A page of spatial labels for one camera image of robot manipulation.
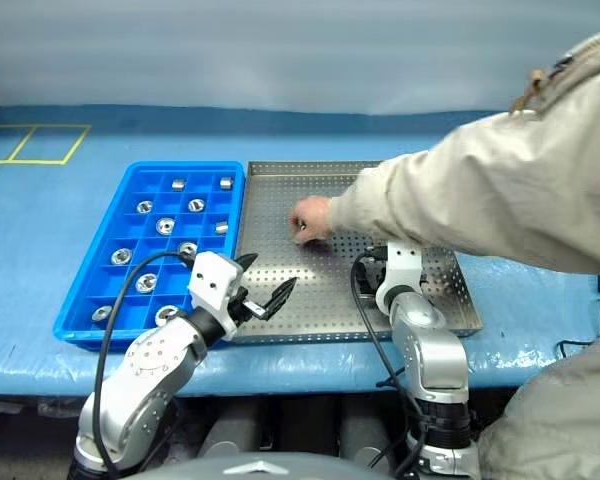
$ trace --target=person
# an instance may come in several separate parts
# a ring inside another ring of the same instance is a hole
[[[352,230],[600,274],[600,34],[534,72],[511,112],[301,200],[290,221],[299,244]],[[479,452],[487,479],[600,480],[600,342],[521,387]]]

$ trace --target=metal part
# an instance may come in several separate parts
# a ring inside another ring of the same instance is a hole
[[[113,307],[111,305],[104,305],[102,307],[97,308],[91,314],[91,321],[94,323],[98,323],[106,320],[107,318],[109,318],[111,310],[113,310]]]
[[[136,205],[136,212],[138,213],[149,213],[153,209],[153,202],[151,200],[143,200]]]
[[[229,231],[229,223],[228,222],[216,223],[216,234],[217,235],[226,235],[228,231]]]
[[[187,181],[184,178],[174,178],[173,182],[171,182],[171,189],[174,192],[181,192],[184,190]]]
[[[222,177],[220,179],[220,188],[222,190],[231,190],[233,188],[233,178]]]
[[[391,443],[382,419],[368,397],[345,395],[340,422],[340,458],[367,468],[375,456]],[[373,470],[392,477],[395,467],[393,452],[383,457]]]
[[[131,261],[131,250],[120,248],[111,254],[111,263],[114,265],[126,265]]]
[[[191,200],[189,202],[189,204],[187,205],[187,207],[189,208],[190,212],[193,213],[198,213],[198,212],[202,212],[204,210],[204,200],[201,198],[194,198],[193,200]]]
[[[314,342],[357,340],[366,329],[351,300],[349,272],[353,259],[371,239],[353,233],[299,248],[289,240],[289,208],[308,195],[337,196],[355,180],[362,168],[375,162],[266,162],[251,163],[240,225],[237,251],[260,253],[257,268],[245,272],[249,290],[271,288],[298,276],[287,308],[268,323],[252,321],[240,328],[237,342]],[[482,328],[471,295],[453,252],[422,251],[422,285],[459,335]],[[390,336],[387,317],[369,308],[369,319],[378,334]]]
[[[155,273],[145,273],[138,278],[136,290],[138,293],[151,293],[156,288],[158,277]]]
[[[175,317],[176,313],[178,313],[178,307],[175,305],[160,307],[155,316],[156,326],[164,327],[171,318]]]
[[[189,256],[193,256],[198,251],[198,246],[193,242],[182,242],[178,245],[178,253],[186,253]]]
[[[199,457],[224,457],[258,451],[262,438],[260,399],[241,397],[230,402],[211,427]]]
[[[175,224],[176,222],[173,218],[163,217],[156,222],[156,230],[160,235],[171,235]]]

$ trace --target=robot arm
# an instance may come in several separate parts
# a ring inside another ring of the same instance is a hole
[[[418,460],[419,478],[480,479],[470,439],[468,363],[462,343],[442,312],[422,296],[422,257],[416,245],[389,243],[385,280],[376,293],[389,315],[392,340],[404,358],[406,388],[428,426]],[[411,448],[421,434],[413,422]]]
[[[195,309],[179,311],[166,325],[140,335],[103,383],[102,439],[121,473],[144,460],[169,401],[189,381],[207,348],[221,338],[233,338],[252,316],[270,318],[288,299],[295,278],[278,287],[265,306],[247,299],[240,280],[256,257],[232,261],[212,252],[198,255],[189,282]],[[92,394],[80,414],[72,479],[108,478],[94,442],[93,402]]]

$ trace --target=person's arm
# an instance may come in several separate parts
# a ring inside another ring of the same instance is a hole
[[[600,273],[600,75],[542,119],[478,120],[430,151],[363,170],[342,196],[313,203],[328,212],[326,231]],[[295,219],[304,217],[299,207]],[[325,234],[308,230],[297,241]]]

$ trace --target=metal sheet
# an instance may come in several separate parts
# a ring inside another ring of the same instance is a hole
[[[266,301],[282,281],[298,283],[285,307],[269,322],[252,320],[235,338],[240,342],[356,340],[367,336],[349,288],[354,258],[371,239],[354,233],[328,242],[298,247],[291,241],[289,209],[308,195],[340,195],[374,162],[268,162],[249,164],[238,251],[256,252],[257,262],[245,273],[251,297]],[[430,249],[423,254],[426,296],[438,306],[451,328],[467,335],[482,328],[453,252]],[[368,309],[374,329],[389,334],[386,316]]]

